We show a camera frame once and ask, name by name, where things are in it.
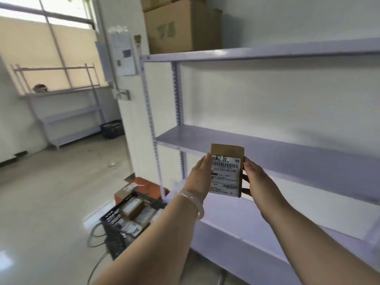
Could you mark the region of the person's left hand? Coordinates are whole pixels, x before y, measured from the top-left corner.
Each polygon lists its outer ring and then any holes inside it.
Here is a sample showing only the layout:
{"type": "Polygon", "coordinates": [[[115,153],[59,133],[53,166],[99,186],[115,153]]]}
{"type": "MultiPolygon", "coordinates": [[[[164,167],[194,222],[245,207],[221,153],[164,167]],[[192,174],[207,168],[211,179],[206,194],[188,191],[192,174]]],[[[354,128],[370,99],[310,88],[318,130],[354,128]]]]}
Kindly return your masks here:
{"type": "Polygon", "coordinates": [[[203,203],[211,187],[211,178],[206,179],[203,174],[203,159],[200,159],[192,168],[183,190],[193,193],[203,203]]]}

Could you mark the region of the person's right hand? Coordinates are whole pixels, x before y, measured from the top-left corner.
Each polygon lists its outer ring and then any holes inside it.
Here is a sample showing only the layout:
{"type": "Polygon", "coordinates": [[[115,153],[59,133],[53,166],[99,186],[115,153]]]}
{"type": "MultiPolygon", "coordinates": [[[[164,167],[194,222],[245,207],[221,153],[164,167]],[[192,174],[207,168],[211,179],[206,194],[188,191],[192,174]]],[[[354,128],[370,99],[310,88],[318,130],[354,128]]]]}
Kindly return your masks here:
{"type": "Polygon", "coordinates": [[[246,175],[250,184],[251,196],[261,211],[277,207],[282,203],[283,195],[262,167],[254,163],[254,174],[246,175]]]}

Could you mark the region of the small labelled cardboard box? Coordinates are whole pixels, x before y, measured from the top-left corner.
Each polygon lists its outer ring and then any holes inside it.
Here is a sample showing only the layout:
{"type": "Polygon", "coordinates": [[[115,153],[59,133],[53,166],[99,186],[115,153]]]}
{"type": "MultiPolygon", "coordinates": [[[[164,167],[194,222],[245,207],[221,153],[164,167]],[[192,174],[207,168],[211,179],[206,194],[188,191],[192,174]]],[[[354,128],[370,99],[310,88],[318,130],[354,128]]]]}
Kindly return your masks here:
{"type": "Polygon", "coordinates": [[[211,144],[211,193],[240,198],[244,147],[235,145],[211,144]]]}

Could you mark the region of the person's right forearm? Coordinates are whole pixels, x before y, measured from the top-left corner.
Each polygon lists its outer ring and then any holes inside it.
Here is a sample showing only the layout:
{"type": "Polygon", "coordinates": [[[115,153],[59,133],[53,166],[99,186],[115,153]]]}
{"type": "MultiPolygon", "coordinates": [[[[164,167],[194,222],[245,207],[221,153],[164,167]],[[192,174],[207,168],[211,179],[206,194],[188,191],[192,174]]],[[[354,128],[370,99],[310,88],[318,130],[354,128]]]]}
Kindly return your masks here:
{"type": "Polygon", "coordinates": [[[380,273],[293,208],[277,187],[251,190],[303,285],[380,285],[380,273]]]}

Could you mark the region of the person's left forearm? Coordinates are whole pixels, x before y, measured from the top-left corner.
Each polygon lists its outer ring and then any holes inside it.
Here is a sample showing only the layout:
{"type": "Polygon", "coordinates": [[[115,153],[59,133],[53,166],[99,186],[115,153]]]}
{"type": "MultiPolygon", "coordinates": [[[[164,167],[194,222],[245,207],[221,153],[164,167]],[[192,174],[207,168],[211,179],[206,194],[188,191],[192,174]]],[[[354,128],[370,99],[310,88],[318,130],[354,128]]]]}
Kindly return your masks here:
{"type": "Polygon", "coordinates": [[[92,285],[179,285],[198,210],[177,195],[92,285]]]}

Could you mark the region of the large white metal shelving rack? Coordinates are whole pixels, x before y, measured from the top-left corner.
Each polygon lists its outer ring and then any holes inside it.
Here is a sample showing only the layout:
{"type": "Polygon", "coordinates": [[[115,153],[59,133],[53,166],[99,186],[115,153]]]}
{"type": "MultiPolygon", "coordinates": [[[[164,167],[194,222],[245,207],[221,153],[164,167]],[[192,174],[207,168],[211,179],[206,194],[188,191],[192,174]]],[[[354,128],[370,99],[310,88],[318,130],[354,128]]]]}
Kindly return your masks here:
{"type": "MultiPolygon", "coordinates": [[[[140,37],[135,36],[138,66],[160,177],[157,145],[180,152],[183,180],[175,193],[186,182],[186,153],[202,156],[212,143],[224,143],[244,147],[274,177],[380,205],[378,158],[185,125],[180,69],[182,62],[380,55],[380,38],[143,55],[140,37]],[[158,137],[144,72],[148,62],[170,62],[173,74],[177,125],[158,137]]],[[[253,202],[210,194],[204,205],[207,214],[195,227],[192,249],[221,267],[218,284],[232,273],[250,284],[301,285],[253,202]]]]}

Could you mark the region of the white jade bangle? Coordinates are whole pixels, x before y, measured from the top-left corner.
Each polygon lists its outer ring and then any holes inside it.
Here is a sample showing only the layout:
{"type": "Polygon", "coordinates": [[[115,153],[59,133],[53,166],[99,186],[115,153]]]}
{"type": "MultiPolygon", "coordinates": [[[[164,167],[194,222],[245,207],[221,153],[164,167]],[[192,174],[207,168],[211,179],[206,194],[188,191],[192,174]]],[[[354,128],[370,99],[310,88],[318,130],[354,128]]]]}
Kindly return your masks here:
{"type": "Polygon", "coordinates": [[[180,190],[180,191],[177,191],[174,193],[173,195],[173,198],[176,198],[176,197],[184,197],[186,198],[188,201],[192,202],[193,205],[196,207],[196,209],[198,210],[198,216],[197,216],[197,219],[198,220],[201,220],[203,219],[204,217],[204,208],[203,208],[203,204],[202,202],[197,198],[197,196],[195,196],[193,193],[189,192],[189,191],[185,191],[185,190],[180,190]]]}

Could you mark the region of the orange cardboard box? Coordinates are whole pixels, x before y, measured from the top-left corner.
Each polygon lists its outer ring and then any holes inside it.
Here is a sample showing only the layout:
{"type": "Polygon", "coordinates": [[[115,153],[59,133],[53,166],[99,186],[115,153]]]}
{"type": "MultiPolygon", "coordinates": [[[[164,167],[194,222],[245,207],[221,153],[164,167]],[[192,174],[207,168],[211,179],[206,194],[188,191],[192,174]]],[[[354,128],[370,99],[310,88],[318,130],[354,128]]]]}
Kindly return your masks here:
{"type": "Polygon", "coordinates": [[[132,174],[124,180],[124,184],[121,186],[121,189],[119,189],[114,194],[115,204],[119,204],[122,200],[129,196],[133,190],[155,200],[163,200],[161,197],[159,185],[150,182],[144,178],[135,177],[135,175],[132,174]]]}

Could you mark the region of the brown box with white label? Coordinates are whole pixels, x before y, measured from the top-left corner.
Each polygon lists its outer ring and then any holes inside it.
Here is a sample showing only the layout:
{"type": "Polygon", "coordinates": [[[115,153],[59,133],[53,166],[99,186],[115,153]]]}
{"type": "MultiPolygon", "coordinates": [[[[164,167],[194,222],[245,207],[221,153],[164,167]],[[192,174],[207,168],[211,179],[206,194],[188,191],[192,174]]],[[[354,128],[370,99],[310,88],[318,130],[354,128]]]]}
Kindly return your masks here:
{"type": "Polygon", "coordinates": [[[127,221],[121,228],[122,232],[134,238],[137,238],[143,230],[143,226],[136,223],[135,221],[127,221]]]}
{"type": "Polygon", "coordinates": [[[134,221],[144,227],[150,223],[151,219],[155,216],[156,213],[156,209],[150,206],[145,206],[142,211],[134,218],[134,221]]]}
{"type": "Polygon", "coordinates": [[[120,215],[123,219],[132,220],[144,209],[144,201],[138,197],[128,200],[120,208],[120,215]]]}

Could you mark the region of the dark plastic crate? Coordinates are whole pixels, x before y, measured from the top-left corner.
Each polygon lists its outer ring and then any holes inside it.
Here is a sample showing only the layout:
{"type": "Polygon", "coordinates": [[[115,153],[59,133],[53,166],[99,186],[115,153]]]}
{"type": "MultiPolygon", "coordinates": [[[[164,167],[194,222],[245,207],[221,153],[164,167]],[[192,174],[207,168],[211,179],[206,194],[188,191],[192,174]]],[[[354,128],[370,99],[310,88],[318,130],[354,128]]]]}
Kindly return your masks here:
{"type": "Polygon", "coordinates": [[[121,119],[100,125],[101,134],[105,139],[115,139],[125,135],[124,126],[121,119]]]}

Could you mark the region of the black plastic crate with boxes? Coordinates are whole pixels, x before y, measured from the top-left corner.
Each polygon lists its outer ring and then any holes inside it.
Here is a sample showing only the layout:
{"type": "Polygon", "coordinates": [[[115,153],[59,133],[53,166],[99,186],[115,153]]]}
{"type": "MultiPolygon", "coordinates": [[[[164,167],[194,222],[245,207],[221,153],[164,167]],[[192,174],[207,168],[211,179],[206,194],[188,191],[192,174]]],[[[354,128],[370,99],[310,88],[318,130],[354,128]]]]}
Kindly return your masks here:
{"type": "MultiPolygon", "coordinates": [[[[106,214],[104,214],[100,218],[100,221],[106,233],[105,244],[113,260],[115,260],[136,239],[121,231],[122,226],[127,221],[134,221],[134,219],[126,220],[121,217],[119,212],[121,206],[123,206],[128,200],[130,200],[133,197],[138,197],[142,199],[144,201],[144,206],[150,206],[156,209],[156,217],[158,216],[158,213],[162,212],[164,208],[167,206],[167,203],[164,201],[159,201],[150,198],[142,193],[133,190],[129,196],[127,196],[119,204],[115,205],[106,214]]],[[[143,227],[144,230],[150,225],[150,223],[143,227]]]]}

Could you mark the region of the white paper sheets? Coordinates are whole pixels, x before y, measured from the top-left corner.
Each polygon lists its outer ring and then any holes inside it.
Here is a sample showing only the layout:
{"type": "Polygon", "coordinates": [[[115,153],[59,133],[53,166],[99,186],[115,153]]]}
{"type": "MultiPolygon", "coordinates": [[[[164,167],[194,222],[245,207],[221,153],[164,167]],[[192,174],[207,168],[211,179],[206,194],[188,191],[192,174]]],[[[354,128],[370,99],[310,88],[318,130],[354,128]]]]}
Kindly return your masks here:
{"type": "Polygon", "coordinates": [[[117,76],[138,74],[132,35],[128,28],[117,25],[107,30],[117,76]]]}

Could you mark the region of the large brown cardboard carton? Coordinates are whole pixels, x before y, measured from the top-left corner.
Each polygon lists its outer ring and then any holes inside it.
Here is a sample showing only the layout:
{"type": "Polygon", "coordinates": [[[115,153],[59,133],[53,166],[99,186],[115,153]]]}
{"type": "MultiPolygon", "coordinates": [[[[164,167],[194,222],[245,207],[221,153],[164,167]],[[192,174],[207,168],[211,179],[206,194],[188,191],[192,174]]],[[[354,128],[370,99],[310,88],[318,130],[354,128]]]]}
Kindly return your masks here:
{"type": "Polygon", "coordinates": [[[222,48],[222,11],[203,0],[177,0],[144,12],[150,54],[222,48]]]}

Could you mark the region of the small white metal shelving rack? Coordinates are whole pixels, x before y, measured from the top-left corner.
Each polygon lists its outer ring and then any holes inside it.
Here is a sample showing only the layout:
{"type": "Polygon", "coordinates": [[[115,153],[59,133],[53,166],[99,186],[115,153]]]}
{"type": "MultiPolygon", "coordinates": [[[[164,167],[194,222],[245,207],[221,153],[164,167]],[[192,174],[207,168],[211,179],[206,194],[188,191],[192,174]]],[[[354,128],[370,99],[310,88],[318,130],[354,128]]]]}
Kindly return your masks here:
{"type": "Polygon", "coordinates": [[[107,89],[96,63],[82,66],[24,67],[11,65],[21,97],[26,100],[47,144],[63,145],[100,132],[105,123],[100,90],[107,89]],[[44,84],[48,92],[32,88],[44,84]]]}

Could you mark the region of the small brown cardboard carton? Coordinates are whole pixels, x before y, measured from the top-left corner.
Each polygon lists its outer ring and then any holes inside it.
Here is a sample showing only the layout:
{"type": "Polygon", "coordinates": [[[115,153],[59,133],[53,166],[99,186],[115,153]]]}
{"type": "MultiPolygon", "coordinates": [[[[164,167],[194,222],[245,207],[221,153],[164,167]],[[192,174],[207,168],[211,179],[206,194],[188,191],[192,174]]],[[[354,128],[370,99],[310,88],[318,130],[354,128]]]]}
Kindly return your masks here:
{"type": "Polygon", "coordinates": [[[149,12],[151,10],[163,7],[171,4],[172,0],[140,0],[143,12],[149,12]]]}

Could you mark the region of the window with metal frame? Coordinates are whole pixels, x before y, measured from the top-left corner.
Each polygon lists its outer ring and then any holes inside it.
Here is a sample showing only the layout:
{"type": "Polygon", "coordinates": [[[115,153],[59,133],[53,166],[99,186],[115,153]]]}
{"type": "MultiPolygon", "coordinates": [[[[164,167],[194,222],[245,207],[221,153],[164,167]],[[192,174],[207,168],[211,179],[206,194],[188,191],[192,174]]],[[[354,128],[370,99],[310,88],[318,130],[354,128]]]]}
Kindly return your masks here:
{"type": "Polygon", "coordinates": [[[0,0],[0,58],[19,95],[106,86],[92,0],[0,0]]]}

